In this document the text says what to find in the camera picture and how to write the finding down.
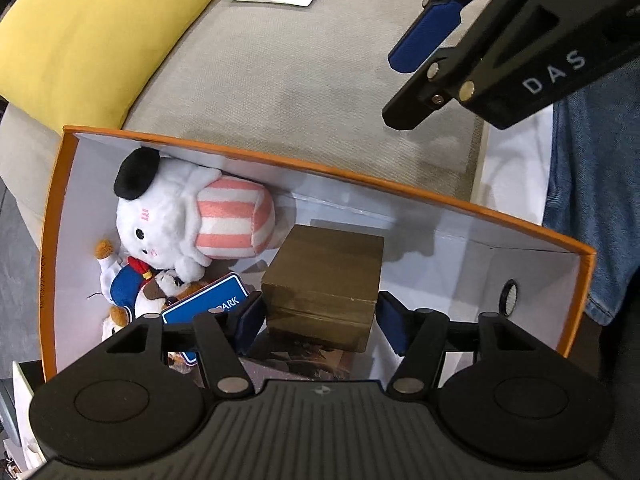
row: pink striped plush body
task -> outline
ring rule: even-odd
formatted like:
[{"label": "pink striped plush body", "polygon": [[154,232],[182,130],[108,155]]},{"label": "pink striped plush body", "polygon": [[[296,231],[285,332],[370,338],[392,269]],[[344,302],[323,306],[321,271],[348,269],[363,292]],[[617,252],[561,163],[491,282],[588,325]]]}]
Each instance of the pink striped plush body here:
[{"label": "pink striped plush body", "polygon": [[197,195],[202,219],[196,248],[209,258],[246,258],[264,250],[275,224],[270,193],[223,175]]}]

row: beige fabric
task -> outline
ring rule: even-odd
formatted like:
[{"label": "beige fabric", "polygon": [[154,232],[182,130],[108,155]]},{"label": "beige fabric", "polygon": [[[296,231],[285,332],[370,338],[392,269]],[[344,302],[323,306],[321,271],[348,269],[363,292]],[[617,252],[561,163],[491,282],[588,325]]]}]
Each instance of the beige fabric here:
[{"label": "beige fabric", "polygon": [[[422,0],[214,0],[146,86],[126,129],[292,156],[470,197],[482,121],[452,102],[411,132],[387,128],[408,79],[386,56]],[[488,0],[463,12],[455,44]],[[15,107],[0,124],[0,176],[40,243],[59,137]]]},{"label": "beige fabric", "polygon": [[60,136],[8,105],[0,123],[0,176],[16,197],[27,228],[40,246],[42,218]]}]

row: blue jeans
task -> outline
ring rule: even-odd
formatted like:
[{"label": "blue jeans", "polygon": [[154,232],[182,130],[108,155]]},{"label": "blue jeans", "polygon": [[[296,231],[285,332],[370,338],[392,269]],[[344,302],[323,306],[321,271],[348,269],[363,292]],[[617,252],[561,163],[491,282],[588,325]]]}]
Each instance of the blue jeans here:
[{"label": "blue jeans", "polygon": [[609,324],[640,266],[640,58],[554,105],[543,225],[598,251],[585,313]]}]

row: logo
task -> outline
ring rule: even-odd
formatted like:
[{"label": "logo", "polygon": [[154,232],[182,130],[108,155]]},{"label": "logo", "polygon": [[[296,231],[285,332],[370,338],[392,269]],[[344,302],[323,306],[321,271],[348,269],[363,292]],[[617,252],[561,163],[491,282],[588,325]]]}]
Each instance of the logo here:
[{"label": "logo", "polygon": [[333,390],[324,384],[322,386],[318,386],[313,389],[313,393],[319,395],[320,397],[324,397],[325,395],[329,395]]}]

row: yellow cushion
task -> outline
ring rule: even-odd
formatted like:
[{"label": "yellow cushion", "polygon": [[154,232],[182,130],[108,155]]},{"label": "yellow cushion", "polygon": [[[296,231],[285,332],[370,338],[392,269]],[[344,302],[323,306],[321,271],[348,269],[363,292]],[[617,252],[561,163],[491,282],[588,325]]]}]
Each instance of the yellow cushion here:
[{"label": "yellow cushion", "polygon": [[0,95],[49,128],[119,128],[210,0],[18,0],[0,21]]}]

